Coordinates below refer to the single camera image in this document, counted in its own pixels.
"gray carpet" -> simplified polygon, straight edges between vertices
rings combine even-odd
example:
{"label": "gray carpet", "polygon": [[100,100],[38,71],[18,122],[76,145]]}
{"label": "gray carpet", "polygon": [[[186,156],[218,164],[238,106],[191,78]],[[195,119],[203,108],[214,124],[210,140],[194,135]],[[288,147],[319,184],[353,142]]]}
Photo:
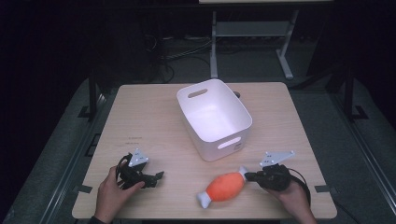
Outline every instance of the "gray carpet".
{"label": "gray carpet", "polygon": [[[225,82],[282,81],[288,86],[301,82],[305,79],[315,44],[295,42],[290,45],[288,60],[294,80],[286,80],[282,75],[274,52],[278,44],[266,43],[249,46],[234,54],[219,54],[219,78]],[[169,43],[169,46],[169,55],[186,48],[185,44],[177,42]],[[169,62],[175,72],[170,83],[196,83],[210,78],[208,53],[192,56]],[[369,119],[356,120],[354,124],[349,123],[340,111],[338,102],[342,102],[343,93],[327,93],[325,83],[326,78],[306,90],[290,91],[290,94],[334,201],[360,223],[396,223],[396,216],[378,186],[351,127],[359,130],[388,177],[395,176],[396,172],[396,163],[392,162],[392,158],[396,158],[396,132],[359,82],[356,82],[354,104],[361,105]],[[93,153],[92,141],[94,144],[100,137],[98,134],[105,125],[116,94],[117,89],[106,94],[98,106],[97,116],[88,122],[88,119],[78,118],[80,109],[89,103],[88,82],[81,84],[4,223],[86,223],[87,220],[75,220],[71,211],[77,198],[77,187],[81,185],[91,161],[91,157],[85,154]],[[337,210],[336,218],[319,223],[354,223],[346,210],[340,206]],[[114,223],[140,221],[115,220]],[[283,220],[282,223],[295,222]]]}

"black cable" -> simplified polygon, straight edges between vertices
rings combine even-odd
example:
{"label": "black cable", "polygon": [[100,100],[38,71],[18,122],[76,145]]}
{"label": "black cable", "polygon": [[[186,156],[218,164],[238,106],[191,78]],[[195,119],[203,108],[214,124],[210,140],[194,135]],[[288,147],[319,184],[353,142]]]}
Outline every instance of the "black cable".
{"label": "black cable", "polygon": [[175,77],[175,70],[169,66],[167,63],[163,63],[162,64],[166,70],[170,69],[171,70],[171,76],[168,79],[165,79],[165,75],[163,74],[163,72],[161,71],[161,69],[159,69],[159,73],[160,73],[160,79],[163,82],[163,84],[167,84],[170,81],[172,81],[172,79]]}
{"label": "black cable", "polygon": [[243,51],[241,44],[237,43],[236,41],[230,41],[230,40],[229,40],[229,44],[227,43],[227,45],[224,43],[224,41],[219,42],[219,44],[217,45],[217,49],[219,54],[235,54]]}
{"label": "black cable", "polygon": [[153,44],[152,47],[150,49],[146,48],[147,52],[152,52],[155,50],[155,48],[157,48],[158,45],[158,41],[157,38],[154,35],[145,35],[145,42],[148,42],[148,37],[150,37],[153,40]]}
{"label": "black cable", "polygon": [[180,58],[180,59],[197,59],[197,60],[200,60],[200,61],[206,63],[206,65],[210,67],[210,63],[209,63],[207,60],[205,60],[205,59],[203,59],[203,58],[200,58],[200,57],[198,57],[198,56],[183,56],[183,57]]}
{"label": "black cable", "polygon": [[184,56],[191,55],[193,53],[199,53],[199,52],[202,52],[203,50],[208,50],[210,48],[210,46],[211,46],[210,44],[211,44],[211,41],[207,41],[202,46],[199,46],[199,47],[194,48],[194,49],[189,49],[187,51],[184,51],[184,52],[181,52],[181,53],[178,53],[178,54],[162,57],[162,59],[166,60],[168,62],[169,62],[169,60],[180,59],[180,58],[183,58]]}
{"label": "black cable", "polygon": [[190,41],[193,43],[201,44],[207,41],[208,37],[183,37],[183,40]]}
{"label": "black cable", "polygon": [[334,204],[341,208],[345,213],[347,213],[357,224],[361,224],[343,205],[341,205],[336,200],[333,200]]}
{"label": "black cable", "polygon": [[117,179],[119,178],[120,167],[121,167],[122,162],[123,162],[124,160],[128,160],[128,157],[129,157],[129,156],[130,156],[130,154],[129,154],[129,155],[126,155],[126,156],[122,157],[122,159],[120,159],[119,164],[117,165],[117,168],[116,168],[116,181],[117,181]]}
{"label": "black cable", "polygon": [[295,173],[297,173],[303,179],[304,183],[306,184],[306,180],[305,180],[305,178],[303,177],[302,174],[300,174],[298,171],[296,171],[294,169],[291,169],[291,168],[288,168],[288,169],[291,170],[291,171],[294,171]]}

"metal bracket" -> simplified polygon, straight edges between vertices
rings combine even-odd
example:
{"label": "metal bracket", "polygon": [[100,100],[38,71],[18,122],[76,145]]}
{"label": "metal bracket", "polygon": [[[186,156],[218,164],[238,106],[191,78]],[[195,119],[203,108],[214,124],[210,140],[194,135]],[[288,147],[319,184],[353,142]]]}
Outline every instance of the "metal bracket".
{"label": "metal bracket", "polygon": [[90,73],[88,78],[88,85],[90,87],[90,106],[83,106],[79,111],[78,117],[79,118],[88,118],[88,121],[91,122],[93,117],[96,115],[97,105],[96,105],[96,84],[95,84],[95,77],[93,71]]}
{"label": "metal bracket", "polygon": [[294,151],[287,151],[287,152],[265,152],[264,159],[260,162],[261,167],[275,165],[285,159],[288,159],[294,156]]}
{"label": "metal bracket", "polygon": [[366,112],[364,112],[363,108],[361,105],[355,105],[356,110],[358,111],[358,114],[352,114],[352,119],[368,119],[369,117],[367,116]]}
{"label": "metal bracket", "polygon": [[145,163],[148,161],[149,161],[149,157],[147,157],[145,154],[143,154],[142,151],[140,151],[139,148],[137,148],[134,151],[134,154],[133,154],[131,160],[129,161],[128,166],[134,167],[136,165],[139,165],[139,164],[142,164],[142,163]]}

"bin handle hole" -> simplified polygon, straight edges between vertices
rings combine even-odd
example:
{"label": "bin handle hole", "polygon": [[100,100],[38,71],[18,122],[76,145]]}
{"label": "bin handle hole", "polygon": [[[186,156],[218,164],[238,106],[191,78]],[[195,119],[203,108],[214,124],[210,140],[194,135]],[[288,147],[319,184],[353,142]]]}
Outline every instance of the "bin handle hole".
{"label": "bin handle hole", "polygon": [[234,143],[239,142],[240,140],[241,140],[241,137],[235,137],[235,138],[233,138],[232,140],[230,140],[230,141],[228,141],[228,142],[225,142],[225,143],[223,143],[223,144],[220,144],[220,145],[218,146],[218,149],[223,149],[223,148],[225,148],[225,147],[227,147],[227,146],[230,146],[230,145],[232,145],[232,144],[234,144]]}
{"label": "bin handle hole", "polygon": [[199,95],[205,94],[206,92],[207,92],[207,89],[203,89],[203,90],[200,90],[200,91],[195,91],[195,92],[190,93],[188,95],[188,97],[192,98],[192,97],[195,97],[195,96],[199,96]]}

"dark background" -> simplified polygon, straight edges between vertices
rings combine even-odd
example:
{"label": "dark background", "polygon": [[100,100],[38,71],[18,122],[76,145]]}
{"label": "dark background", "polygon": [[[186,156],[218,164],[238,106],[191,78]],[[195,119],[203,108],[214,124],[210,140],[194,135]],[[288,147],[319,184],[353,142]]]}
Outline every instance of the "dark background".
{"label": "dark background", "polygon": [[[210,22],[210,11],[164,12],[162,29],[158,29],[159,12],[115,13],[101,4],[0,0],[0,219],[18,195],[73,93],[90,73],[97,75],[101,91],[122,83],[148,83],[156,76],[159,52],[145,51],[149,43],[142,33],[177,38],[210,34],[210,27],[202,22]],[[390,0],[336,1],[308,71],[314,76],[334,63],[346,64],[394,127],[395,11]],[[310,28],[319,18],[323,15],[302,11],[293,38],[318,38],[312,31],[317,29]]]}

